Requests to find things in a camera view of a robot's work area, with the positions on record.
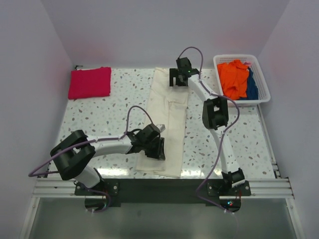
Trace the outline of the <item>cream white t-shirt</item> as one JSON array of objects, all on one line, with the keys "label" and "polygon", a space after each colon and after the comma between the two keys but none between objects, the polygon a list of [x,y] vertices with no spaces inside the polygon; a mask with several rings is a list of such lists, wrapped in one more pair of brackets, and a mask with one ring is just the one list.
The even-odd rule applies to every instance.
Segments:
[{"label": "cream white t-shirt", "polygon": [[165,160],[148,158],[140,153],[136,170],[143,173],[178,178],[183,163],[185,123],[187,115],[189,89],[171,87],[169,71],[155,68],[147,103],[147,113],[155,125],[163,124]]}]

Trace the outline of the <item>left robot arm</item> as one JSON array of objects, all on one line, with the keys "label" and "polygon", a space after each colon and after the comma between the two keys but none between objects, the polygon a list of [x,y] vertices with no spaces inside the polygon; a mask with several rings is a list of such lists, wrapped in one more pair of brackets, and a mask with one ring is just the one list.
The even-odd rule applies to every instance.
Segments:
[{"label": "left robot arm", "polygon": [[91,195],[107,191],[101,174],[88,163],[94,157],[109,154],[135,154],[144,152],[147,158],[165,160],[163,124],[148,124],[143,129],[128,131],[123,136],[89,137],[77,130],[54,147],[50,156],[62,180],[75,179]]}]

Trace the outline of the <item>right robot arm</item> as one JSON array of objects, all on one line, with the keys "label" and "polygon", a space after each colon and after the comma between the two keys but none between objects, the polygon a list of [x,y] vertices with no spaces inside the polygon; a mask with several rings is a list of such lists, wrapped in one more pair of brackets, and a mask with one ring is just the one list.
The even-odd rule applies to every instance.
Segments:
[{"label": "right robot arm", "polygon": [[192,67],[188,58],[178,57],[176,65],[176,68],[169,70],[169,85],[190,87],[202,100],[202,122],[218,146],[217,160],[221,162],[222,183],[218,190],[232,196],[245,183],[245,176],[226,133],[229,121],[228,99],[214,92],[199,78],[200,71]]}]

